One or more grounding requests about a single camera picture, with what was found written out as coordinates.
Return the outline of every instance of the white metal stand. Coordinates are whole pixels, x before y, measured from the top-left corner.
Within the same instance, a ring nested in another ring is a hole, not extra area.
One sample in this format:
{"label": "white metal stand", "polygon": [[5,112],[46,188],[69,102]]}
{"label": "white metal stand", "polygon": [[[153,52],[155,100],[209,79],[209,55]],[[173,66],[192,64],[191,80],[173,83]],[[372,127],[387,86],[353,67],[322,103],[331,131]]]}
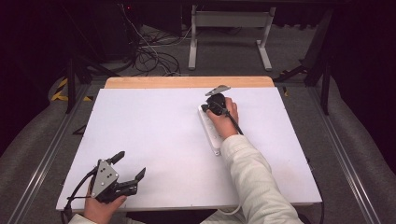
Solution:
{"label": "white metal stand", "polygon": [[257,40],[257,47],[262,56],[265,70],[271,71],[272,66],[265,50],[265,43],[270,33],[275,10],[274,7],[271,7],[269,12],[196,11],[196,6],[192,6],[189,69],[194,70],[196,64],[197,27],[264,27],[262,39]]}

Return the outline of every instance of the yellow and black tape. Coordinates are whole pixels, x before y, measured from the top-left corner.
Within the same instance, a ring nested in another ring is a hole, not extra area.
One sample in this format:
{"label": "yellow and black tape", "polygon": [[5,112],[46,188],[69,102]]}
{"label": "yellow and black tape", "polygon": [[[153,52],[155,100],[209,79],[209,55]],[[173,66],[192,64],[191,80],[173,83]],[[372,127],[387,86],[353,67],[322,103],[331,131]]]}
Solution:
{"label": "yellow and black tape", "polygon": [[[68,101],[69,97],[68,96],[63,96],[61,95],[62,90],[64,89],[64,86],[67,84],[67,77],[64,77],[59,83],[58,89],[56,89],[55,94],[53,94],[51,101],[56,101],[56,100],[61,100],[61,101]],[[93,101],[93,96],[85,96],[83,101]]]}

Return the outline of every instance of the hand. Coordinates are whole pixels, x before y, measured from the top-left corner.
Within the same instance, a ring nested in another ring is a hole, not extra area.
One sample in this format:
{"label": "hand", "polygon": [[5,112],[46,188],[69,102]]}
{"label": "hand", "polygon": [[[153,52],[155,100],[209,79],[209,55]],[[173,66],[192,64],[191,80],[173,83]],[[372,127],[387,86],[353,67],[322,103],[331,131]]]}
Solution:
{"label": "hand", "polygon": [[[231,116],[233,116],[233,119],[238,122],[238,111],[236,103],[233,103],[233,100],[231,98],[225,97],[225,105],[228,111],[230,111]],[[222,138],[226,139],[231,135],[238,134],[238,131],[233,126],[230,118],[225,117],[225,115],[217,116],[210,110],[206,110],[206,114],[212,120],[216,130]]]}
{"label": "hand", "polygon": [[85,200],[84,217],[98,224],[107,224],[116,210],[126,201],[126,196],[121,195],[112,203],[99,203],[94,198]]}

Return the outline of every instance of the sleeve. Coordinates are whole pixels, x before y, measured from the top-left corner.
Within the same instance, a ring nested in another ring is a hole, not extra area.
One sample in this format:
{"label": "sleeve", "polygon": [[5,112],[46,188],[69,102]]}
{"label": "sleeve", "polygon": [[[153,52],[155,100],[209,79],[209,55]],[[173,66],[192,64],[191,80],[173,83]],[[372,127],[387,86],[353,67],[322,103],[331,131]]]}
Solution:
{"label": "sleeve", "polygon": [[69,224],[96,224],[96,223],[90,221],[89,219],[79,214],[75,214],[73,218],[70,220]]}
{"label": "sleeve", "polygon": [[220,150],[248,223],[302,223],[280,193],[270,165],[244,135],[228,137]]}

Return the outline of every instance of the white tabletop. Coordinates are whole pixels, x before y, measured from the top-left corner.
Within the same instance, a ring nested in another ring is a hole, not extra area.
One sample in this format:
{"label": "white tabletop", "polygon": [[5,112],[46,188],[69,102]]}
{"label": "white tabletop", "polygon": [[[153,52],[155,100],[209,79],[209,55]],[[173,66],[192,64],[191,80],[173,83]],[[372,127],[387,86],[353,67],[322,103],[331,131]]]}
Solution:
{"label": "white tabletop", "polygon": [[[118,182],[146,176],[120,210],[220,208],[238,205],[222,157],[214,155],[198,116],[209,88],[100,90],[56,209],[62,210],[82,177],[99,159],[120,151]],[[240,127],[272,166],[286,199],[321,202],[318,188],[277,88],[232,88]],[[77,196],[84,196],[88,182]],[[82,210],[84,201],[72,202]]]}

